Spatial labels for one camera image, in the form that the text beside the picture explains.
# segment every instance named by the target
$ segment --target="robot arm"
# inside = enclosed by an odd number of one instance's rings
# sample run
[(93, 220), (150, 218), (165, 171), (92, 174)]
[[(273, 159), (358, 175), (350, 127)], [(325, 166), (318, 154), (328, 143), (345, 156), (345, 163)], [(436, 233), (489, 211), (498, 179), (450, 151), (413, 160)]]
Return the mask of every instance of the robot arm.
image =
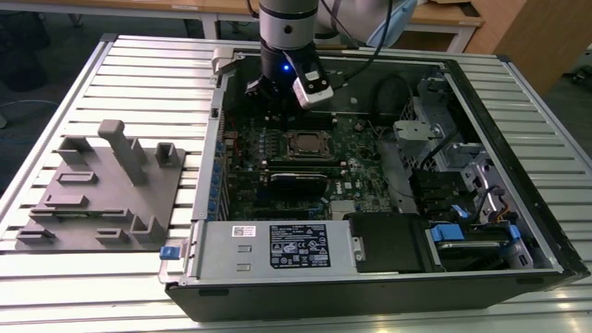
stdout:
[[(333, 89), (313, 44), (317, 24), (344, 29), (368, 45), (390, 46), (402, 33), (417, 0), (260, 0), (261, 77), (246, 87), (246, 96), (264, 99), (274, 117), (286, 122), (326, 101)], [(385, 19), (388, 8), (390, 18)], [(390, 21), (386, 31), (385, 22)]]

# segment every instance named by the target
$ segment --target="warning label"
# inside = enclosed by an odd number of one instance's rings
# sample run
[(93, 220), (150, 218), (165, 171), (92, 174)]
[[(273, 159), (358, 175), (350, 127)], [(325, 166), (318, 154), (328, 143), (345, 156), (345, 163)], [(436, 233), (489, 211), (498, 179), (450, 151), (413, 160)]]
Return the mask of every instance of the warning label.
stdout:
[(330, 267), (324, 224), (270, 225), (269, 238), (273, 268)]

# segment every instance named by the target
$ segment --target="gray block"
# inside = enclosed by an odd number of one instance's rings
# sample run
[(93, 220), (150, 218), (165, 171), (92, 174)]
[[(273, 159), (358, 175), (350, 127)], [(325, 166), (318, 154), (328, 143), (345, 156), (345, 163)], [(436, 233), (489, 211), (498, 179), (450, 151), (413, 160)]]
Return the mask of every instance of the gray block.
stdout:
[(158, 220), (152, 216), (148, 225), (141, 221), (140, 217), (136, 215), (132, 221), (130, 235), (141, 244), (150, 244), (162, 237), (166, 237), (166, 230), (158, 224)]
[(113, 155), (133, 185), (146, 183), (146, 174), (141, 163), (122, 134), (125, 124), (120, 120), (105, 119), (98, 126), (98, 137), (109, 142)]
[(158, 143), (156, 145), (156, 162), (161, 168), (177, 168), (180, 165), (177, 150), (172, 143)]
[(97, 178), (93, 172), (64, 172), (57, 177), (60, 184), (94, 184)]
[(105, 246), (122, 245), (129, 242), (129, 237), (121, 228), (98, 228), (94, 239)]
[(82, 153), (92, 151), (92, 147), (85, 137), (66, 137), (58, 145), (57, 154), (60, 154), (64, 162), (73, 168), (86, 165)]
[(46, 229), (41, 228), (37, 230), (20, 230), (16, 237), (28, 245), (48, 245), (53, 243), (56, 235), (46, 231)]
[[(116, 126), (106, 132), (117, 133)], [(122, 167), (129, 159), (121, 164), (112, 148), (93, 148), (82, 137), (64, 138), (60, 148), (68, 160), (16, 236), (17, 250), (157, 251), (164, 245), (185, 151), (169, 143), (142, 149), (136, 139), (118, 139), (110, 145), (124, 143), (145, 183), (130, 181)]]

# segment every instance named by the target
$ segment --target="blue latch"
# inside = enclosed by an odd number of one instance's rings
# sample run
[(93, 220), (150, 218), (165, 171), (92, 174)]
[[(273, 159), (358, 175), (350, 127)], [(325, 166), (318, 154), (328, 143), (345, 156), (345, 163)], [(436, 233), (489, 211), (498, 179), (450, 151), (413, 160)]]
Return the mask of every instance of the blue latch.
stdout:
[(516, 225), (510, 225), (509, 226), (509, 236), (512, 236), (512, 240), (516, 240), (516, 239), (521, 238), (520, 230), (518, 230), (518, 227)]
[(162, 246), (160, 248), (160, 260), (178, 260), (181, 258), (181, 247)]
[(461, 217), (462, 219), (465, 219), (466, 217), (469, 217), (469, 213), (466, 213), (466, 212), (464, 211), (464, 209), (460, 208), (458, 205), (452, 205), (452, 209), (456, 210), (456, 212), (458, 213), (458, 215), (460, 215), (460, 217)]
[(429, 229), (433, 241), (462, 241), (464, 235), (458, 224), (438, 224)]

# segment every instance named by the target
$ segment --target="floor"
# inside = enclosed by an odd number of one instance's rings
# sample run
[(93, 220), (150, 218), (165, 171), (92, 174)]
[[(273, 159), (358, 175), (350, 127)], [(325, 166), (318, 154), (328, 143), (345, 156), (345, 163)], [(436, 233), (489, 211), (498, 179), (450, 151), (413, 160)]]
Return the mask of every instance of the floor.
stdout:
[[(60, 102), (81, 70), (102, 33), (152, 35), (162, 37), (202, 37), (198, 22), (188, 28), (180, 19), (146, 19), (138, 17), (100, 17), (84, 15), (82, 26), (74, 28), (66, 15), (46, 14), (44, 21), (52, 38), (48, 48), (37, 52), (48, 82), (41, 88), (16, 93), (0, 83), (0, 105), (22, 99)], [(221, 24), (221, 36), (233, 40), (257, 40), (253, 26)], [(592, 92), (561, 78), (545, 101), (562, 121), (581, 147), (592, 155)], [(0, 194), (16, 173), (34, 144), (54, 107), (44, 104), (18, 104), (1, 108), (8, 126), (0, 129)]]

